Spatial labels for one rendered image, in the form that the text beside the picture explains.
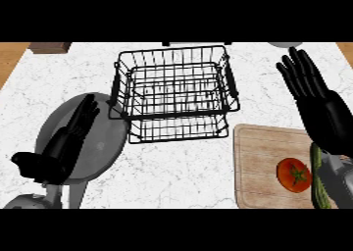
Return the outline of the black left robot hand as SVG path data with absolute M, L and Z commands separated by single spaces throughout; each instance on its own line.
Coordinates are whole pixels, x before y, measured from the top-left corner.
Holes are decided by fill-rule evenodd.
M 94 95 L 88 94 L 75 109 L 68 125 L 48 139 L 43 152 L 40 154 L 17 152 L 12 156 L 12 162 L 19 167 L 22 177 L 56 185 L 65 182 L 74 171 L 84 140 L 99 112 L 99 102 L 94 100 Z

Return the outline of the wooden cutting board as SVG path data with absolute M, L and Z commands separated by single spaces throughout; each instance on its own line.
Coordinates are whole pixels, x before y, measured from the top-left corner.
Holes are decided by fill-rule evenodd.
M 301 129 L 264 125 L 235 126 L 235 193 L 244 209 L 312 209 L 312 190 L 294 193 L 276 178 L 285 158 L 310 163 L 312 140 Z

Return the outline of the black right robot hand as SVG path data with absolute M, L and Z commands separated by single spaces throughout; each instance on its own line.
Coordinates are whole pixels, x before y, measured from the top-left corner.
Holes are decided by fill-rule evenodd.
M 338 93 L 326 87 L 304 50 L 288 49 L 276 69 L 295 99 L 304 128 L 317 147 L 353 158 L 353 115 Z

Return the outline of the red tomato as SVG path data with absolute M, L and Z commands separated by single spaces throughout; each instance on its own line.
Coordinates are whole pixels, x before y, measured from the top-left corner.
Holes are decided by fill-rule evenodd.
M 306 191 L 313 183 L 307 165 L 295 158 L 285 158 L 276 165 L 276 178 L 286 190 L 294 193 Z

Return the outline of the green squash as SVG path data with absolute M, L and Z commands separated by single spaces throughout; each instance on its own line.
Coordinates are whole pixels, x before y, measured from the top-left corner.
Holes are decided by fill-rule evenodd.
M 316 209 L 329 209 L 331 204 L 328 200 L 328 194 L 317 176 L 317 170 L 320 167 L 320 150 L 315 143 L 310 146 L 310 162 L 312 162 L 312 201 Z

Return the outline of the grey frying pan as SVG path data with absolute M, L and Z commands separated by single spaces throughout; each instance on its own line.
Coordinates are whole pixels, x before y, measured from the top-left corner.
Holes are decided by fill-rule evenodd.
M 99 102 L 100 113 L 96 117 L 90 133 L 85 137 L 77 166 L 65 184 L 69 186 L 68 208 L 78 209 L 81 206 L 88 181 L 96 179 L 109 169 L 121 153 L 127 137 L 125 120 L 108 118 L 109 96 L 93 92 L 94 100 Z M 68 124 L 77 106 L 85 95 L 72 97 L 51 112 L 40 128 L 35 140 L 35 152 L 41 153 L 50 137 Z

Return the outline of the brown wooden block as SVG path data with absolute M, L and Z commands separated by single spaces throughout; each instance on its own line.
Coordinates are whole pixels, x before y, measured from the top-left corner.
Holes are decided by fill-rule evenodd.
M 35 54 L 65 54 L 69 47 L 71 42 L 32 42 L 29 45 Z

